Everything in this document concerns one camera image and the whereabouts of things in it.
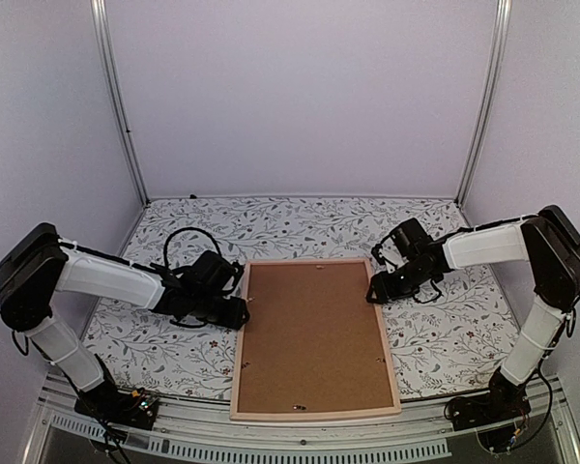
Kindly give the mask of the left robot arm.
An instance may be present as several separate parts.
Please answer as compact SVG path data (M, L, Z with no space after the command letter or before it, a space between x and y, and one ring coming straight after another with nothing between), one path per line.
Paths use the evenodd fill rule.
M219 245L190 265L171 266L167 249L161 263L143 265L81 246L41 222L0 261L0 318L24 336L22 354L35 347L66 375L86 411L106 421L149 418L152 395L140 387L121 391L55 304L70 294L90 296L167 316L177 327L238 330L249 319L246 301L233 294L243 273Z

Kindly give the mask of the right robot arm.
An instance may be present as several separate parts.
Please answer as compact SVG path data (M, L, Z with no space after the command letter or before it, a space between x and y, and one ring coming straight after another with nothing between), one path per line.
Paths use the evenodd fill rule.
M549 205L534 215L462 227L438 239L410 218L387 237L405 262L396 266L381 256L379 246L372 249L385 269L369 282L366 299L371 304L415 298L424 283L436 285L445 274L471 266L513 261L530 265L532 307L513 348L492 374L487 393L457 396L445 409L456 428L529 413L526 386L541 372L580 301L580 234L563 210Z

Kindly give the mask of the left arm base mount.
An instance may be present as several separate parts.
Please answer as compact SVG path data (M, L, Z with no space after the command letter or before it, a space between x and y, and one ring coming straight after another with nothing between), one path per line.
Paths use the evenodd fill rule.
M159 398L143 388L120 391L110 384L80 391L74 410L104 422L152 430L159 410Z

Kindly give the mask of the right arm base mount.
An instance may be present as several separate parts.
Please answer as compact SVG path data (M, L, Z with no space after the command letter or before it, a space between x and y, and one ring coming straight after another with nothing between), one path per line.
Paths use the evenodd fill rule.
M512 420L530 412L531 405L525 395L506 403L487 392L453 397L445 405L444 417L452 423L455 431L459 431Z

